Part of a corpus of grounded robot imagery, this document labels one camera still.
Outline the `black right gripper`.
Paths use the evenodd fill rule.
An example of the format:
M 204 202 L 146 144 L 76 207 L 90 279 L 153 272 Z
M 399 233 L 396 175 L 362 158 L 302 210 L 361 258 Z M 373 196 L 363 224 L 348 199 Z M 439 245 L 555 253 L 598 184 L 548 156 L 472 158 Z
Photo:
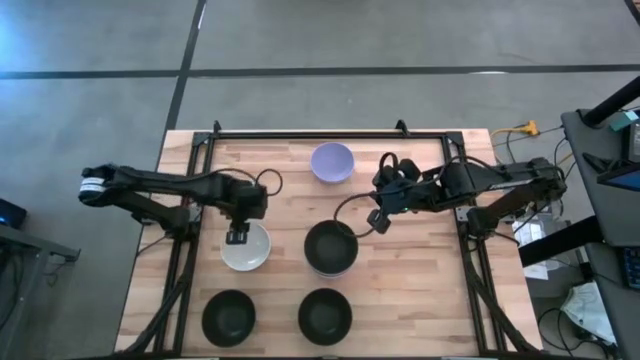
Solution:
M 428 189 L 438 181 L 438 176 L 423 179 L 412 160 L 405 158 L 399 162 L 395 153 L 386 152 L 372 180 L 375 187 L 372 199 L 385 215 L 422 211 Z

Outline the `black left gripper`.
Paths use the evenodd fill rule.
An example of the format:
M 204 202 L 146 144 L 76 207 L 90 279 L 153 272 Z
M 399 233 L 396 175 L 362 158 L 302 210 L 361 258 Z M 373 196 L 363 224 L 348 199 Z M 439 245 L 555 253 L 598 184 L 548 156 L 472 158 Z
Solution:
M 261 220 L 266 214 L 268 194 L 265 186 L 248 181 L 234 180 L 223 191 L 219 210 L 229 221 L 226 244 L 246 244 L 249 220 Z

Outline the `black bowl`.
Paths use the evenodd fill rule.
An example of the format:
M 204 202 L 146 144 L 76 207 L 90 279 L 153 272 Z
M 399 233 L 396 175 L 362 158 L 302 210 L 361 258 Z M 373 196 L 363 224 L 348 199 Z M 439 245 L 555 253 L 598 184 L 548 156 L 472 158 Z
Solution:
M 217 347 L 234 347 L 246 340 L 256 323 L 251 298 L 240 290 L 219 292 L 206 304 L 201 327 L 206 339 Z
M 323 272 L 350 269 L 358 256 L 359 245 L 349 226 L 334 220 L 315 224 L 304 240 L 304 255 L 308 264 Z
M 351 305 L 337 290 L 319 288 L 310 292 L 298 309 L 298 326 L 311 343 L 331 346 L 349 333 L 353 321 Z

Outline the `lavender bowl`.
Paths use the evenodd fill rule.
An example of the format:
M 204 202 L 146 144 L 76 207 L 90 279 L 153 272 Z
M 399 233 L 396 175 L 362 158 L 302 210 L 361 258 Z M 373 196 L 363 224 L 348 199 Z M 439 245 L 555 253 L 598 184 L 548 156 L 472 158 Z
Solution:
M 337 184 L 351 177 L 355 168 L 355 158 L 346 145 L 327 142 L 313 150 L 310 166 L 311 171 L 320 181 Z

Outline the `white paper sheet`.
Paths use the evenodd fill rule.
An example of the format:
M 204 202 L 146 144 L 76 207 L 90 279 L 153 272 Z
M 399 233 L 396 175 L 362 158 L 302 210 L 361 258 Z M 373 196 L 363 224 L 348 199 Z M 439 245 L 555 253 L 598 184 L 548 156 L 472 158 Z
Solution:
M 527 224 L 515 221 L 512 224 L 514 238 L 519 246 L 523 247 L 545 237 L 544 230 L 539 222 L 531 221 Z M 546 262 L 542 261 L 523 268 L 524 275 L 528 279 L 547 280 L 548 269 Z

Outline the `black desk crossbar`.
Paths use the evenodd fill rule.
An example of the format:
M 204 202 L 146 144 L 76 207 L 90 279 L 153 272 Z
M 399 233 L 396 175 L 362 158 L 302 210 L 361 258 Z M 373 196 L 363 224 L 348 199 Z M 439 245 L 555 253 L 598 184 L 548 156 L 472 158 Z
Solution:
M 561 253 L 604 240 L 595 215 L 519 248 L 523 267 L 546 261 Z

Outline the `dark grey desk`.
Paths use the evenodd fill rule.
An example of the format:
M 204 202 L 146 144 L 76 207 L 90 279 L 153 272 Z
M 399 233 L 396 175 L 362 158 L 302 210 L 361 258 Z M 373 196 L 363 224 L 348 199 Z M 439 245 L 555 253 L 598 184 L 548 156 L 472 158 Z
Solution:
M 620 136 L 609 129 L 590 128 L 576 112 L 561 115 L 565 134 L 604 240 L 590 243 L 586 252 L 623 360 L 640 360 L 640 290 L 626 286 L 618 251 L 640 248 L 640 192 L 601 185 L 583 155 L 616 159 Z

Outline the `grey metal side table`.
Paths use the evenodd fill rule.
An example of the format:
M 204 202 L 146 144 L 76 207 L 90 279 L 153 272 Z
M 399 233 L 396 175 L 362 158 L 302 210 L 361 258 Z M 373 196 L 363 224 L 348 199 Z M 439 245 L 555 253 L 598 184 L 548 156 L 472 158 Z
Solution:
M 0 360 L 22 346 L 24 313 L 52 255 L 75 262 L 81 250 L 0 224 Z

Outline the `black device with blue light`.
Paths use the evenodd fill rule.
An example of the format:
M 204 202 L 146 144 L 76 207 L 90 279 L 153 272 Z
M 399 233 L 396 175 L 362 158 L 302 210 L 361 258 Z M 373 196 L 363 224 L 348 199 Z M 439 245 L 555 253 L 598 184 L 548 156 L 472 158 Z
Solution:
M 24 208 L 0 198 L 0 225 L 22 229 L 27 215 Z

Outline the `black round pole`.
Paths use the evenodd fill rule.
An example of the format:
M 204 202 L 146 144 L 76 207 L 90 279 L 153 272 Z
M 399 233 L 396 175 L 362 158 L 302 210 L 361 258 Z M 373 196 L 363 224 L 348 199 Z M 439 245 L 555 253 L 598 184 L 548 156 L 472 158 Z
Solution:
M 582 116 L 582 122 L 591 128 L 596 128 L 638 97 L 640 97 L 640 76 L 634 78 L 595 108 L 587 111 Z

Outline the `tablet with blue screen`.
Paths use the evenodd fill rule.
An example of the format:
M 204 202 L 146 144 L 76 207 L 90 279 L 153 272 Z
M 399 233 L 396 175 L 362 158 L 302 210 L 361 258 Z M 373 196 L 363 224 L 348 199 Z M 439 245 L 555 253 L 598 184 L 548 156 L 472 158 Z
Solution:
M 640 192 L 640 163 L 626 165 L 598 176 L 597 183 Z

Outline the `white crumpled bag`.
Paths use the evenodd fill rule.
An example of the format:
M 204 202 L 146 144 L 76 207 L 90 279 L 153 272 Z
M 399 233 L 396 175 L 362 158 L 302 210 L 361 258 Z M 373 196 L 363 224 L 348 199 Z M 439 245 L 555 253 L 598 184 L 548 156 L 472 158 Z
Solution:
M 617 343 L 595 282 L 572 287 L 560 309 L 583 330 L 607 343 Z

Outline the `black keyboard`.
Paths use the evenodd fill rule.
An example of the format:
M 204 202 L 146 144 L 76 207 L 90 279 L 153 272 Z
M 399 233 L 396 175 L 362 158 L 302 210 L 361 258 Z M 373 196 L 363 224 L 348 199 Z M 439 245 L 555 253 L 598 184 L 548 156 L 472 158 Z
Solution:
M 640 291 L 640 247 L 623 248 L 622 264 L 627 285 Z

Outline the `black metal rig frame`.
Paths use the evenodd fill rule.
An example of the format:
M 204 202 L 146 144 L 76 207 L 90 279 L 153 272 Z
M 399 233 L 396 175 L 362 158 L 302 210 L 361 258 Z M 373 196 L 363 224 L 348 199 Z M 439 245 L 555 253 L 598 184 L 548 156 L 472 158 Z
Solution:
M 320 181 L 310 158 L 320 144 L 346 145 L 355 158 L 349 179 Z M 332 130 L 289 130 L 282 137 L 258 138 L 245 131 L 225 131 L 213 145 L 212 164 L 260 174 L 272 192 L 263 224 L 272 248 L 268 259 L 251 272 L 226 266 L 220 247 L 228 228 L 218 211 L 207 209 L 198 245 L 182 352 L 186 356 L 249 357 L 382 357 L 471 356 L 477 353 L 476 330 L 488 343 L 494 332 L 487 313 L 470 309 L 460 243 L 452 212 L 403 214 L 384 235 L 367 234 L 372 202 L 366 198 L 380 157 L 393 152 L 422 169 L 441 165 L 464 148 L 492 162 L 494 151 L 484 129 L 367 131 L 361 138 Z M 324 279 L 312 272 L 303 252 L 304 238 L 316 223 L 338 217 L 362 234 L 358 258 L 349 272 Z M 333 346 L 318 346 L 300 332 L 300 302 L 318 288 L 343 293 L 353 309 L 349 334 Z M 226 289 L 245 292 L 254 302 L 257 322 L 240 345 L 219 348 L 204 336 L 203 310 Z

